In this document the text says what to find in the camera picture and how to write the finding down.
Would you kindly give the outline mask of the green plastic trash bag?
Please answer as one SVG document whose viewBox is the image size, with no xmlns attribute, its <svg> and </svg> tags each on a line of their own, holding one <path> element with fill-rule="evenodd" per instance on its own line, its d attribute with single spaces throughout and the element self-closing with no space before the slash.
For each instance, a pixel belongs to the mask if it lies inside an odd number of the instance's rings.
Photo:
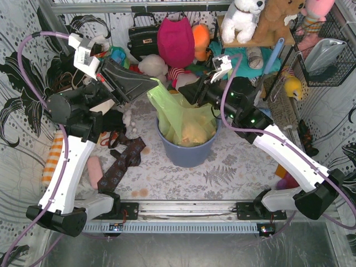
<svg viewBox="0 0 356 267">
<path fill-rule="evenodd" d="M 217 132 L 216 116 L 212 105 L 189 104 L 181 93 L 171 94 L 160 80 L 152 78 L 157 86 L 147 92 L 147 97 L 156 109 L 159 130 L 170 143 L 182 147 L 205 144 Z"/>
</svg>

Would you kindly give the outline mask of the blue lint roller mop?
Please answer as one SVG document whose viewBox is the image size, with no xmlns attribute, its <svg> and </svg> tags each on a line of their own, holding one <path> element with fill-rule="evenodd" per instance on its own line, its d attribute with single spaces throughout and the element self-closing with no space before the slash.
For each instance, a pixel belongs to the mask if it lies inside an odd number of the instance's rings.
<svg viewBox="0 0 356 267">
<path fill-rule="evenodd" d="M 283 47 L 284 45 L 284 42 L 285 42 L 285 39 L 284 38 L 279 38 L 268 61 L 267 61 L 267 64 L 263 70 L 263 75 L 261 76 L 261 78 L 259 79 L 258 81 L 258 84 L 257 84 L 257 87 L 256 87 L 256 90 L 257 90 L 257 94 L 256 94 L 256 97 L 255 97 L 255 100 L 254 100 L 254 106 L 256 106 L 259 102 L 259 99 L 260 99 L 260 96 L 262 94 L 262 91 L 263 91 L 263 83 L 264 83 L 264 80 L 266 79 L 266 75 L 268 75 L 270 73 L 270 69 L 274 63 L 274 61 L 277 59 L 278 57 L 278 54 L 281 50 L 281 48 Z"/>
</svg>

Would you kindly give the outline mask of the blue trash bin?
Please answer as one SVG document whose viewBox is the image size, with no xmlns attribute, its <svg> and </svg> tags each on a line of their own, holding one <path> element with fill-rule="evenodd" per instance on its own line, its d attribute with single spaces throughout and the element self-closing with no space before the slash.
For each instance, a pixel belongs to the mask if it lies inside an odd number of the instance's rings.
<svg viewBox="0 0 356 267">
<path fill-rule="evenodd" d="M 171 162 L 178 167 L 191 168 L 197 167 L 204 163 L 204 161 L 209 156 L 212 145 L 218 136 L 221 128 L 222 121 L 216 119 L 217 131 L 216 134 L 206 143 L 195 146 L 195 147 L 182 147 L 170 143 L 164 138 L 161 131 L 159 130 L 159 119 L 155 118 L 155 126 L 159 137 L 164 145 L 166 156 L 171 160 Z"/>
</svg>

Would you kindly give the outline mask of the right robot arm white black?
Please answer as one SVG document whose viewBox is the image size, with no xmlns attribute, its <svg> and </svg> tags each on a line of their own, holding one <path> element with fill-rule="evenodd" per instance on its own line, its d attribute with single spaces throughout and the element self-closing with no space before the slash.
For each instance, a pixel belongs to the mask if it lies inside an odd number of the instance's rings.
<svg viewBox="0 0 356 267">
<path fill-rule="evenodd" d="M 254 106 L 256 94 L 248 78 L 233 78 L 223 103 L 225 117 L 232 119 L 232 127 L 244 130 L 238 132 L 241 138 L 265 151 L 286 169 L 298 187 L 264 190 L 253 201 L 255 212 L 264 219 L 272 212 L 298 210 L 307 218 L 317 220 L 339 195 L 325 179 L 341 187 L 344 174 L 338 169 L 328 170 L 294 145 L 270 117 Z"/>
</svg>

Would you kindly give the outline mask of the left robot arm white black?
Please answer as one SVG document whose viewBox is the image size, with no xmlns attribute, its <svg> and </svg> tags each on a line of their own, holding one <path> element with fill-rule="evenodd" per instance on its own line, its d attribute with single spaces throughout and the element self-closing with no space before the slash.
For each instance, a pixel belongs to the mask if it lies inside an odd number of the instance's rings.
<svg viewBox="0 0 356 267">
<path fill-rule="evenodd" d="M 62 127 L 63 147 L 45 194 L 37 205 L 28 207 L 26 215 L 43 228 L 76 237 L 86 222 L 96 217 L 126 216 L 115 188 L 129 167 L 140 164 L 145 148 L 141 138 L 128 139 L 120 130 L 116 142 L 125 146 L 124 152 L 114 153 L 115 162 L 100 179 L 98 194 L 77 201 L 75 194 L 84 166 L 103 130 L 105 112 L 96 111 L 96 107 L 107 101 L 128 103 L 162 85 L 158 79 L 127 70 L 110 58 L 93 58 L 88 65 L 75 61 L 74 65 L 91 82 L 56 93 L 47 101 L 52 120 Z"/>
</svg>

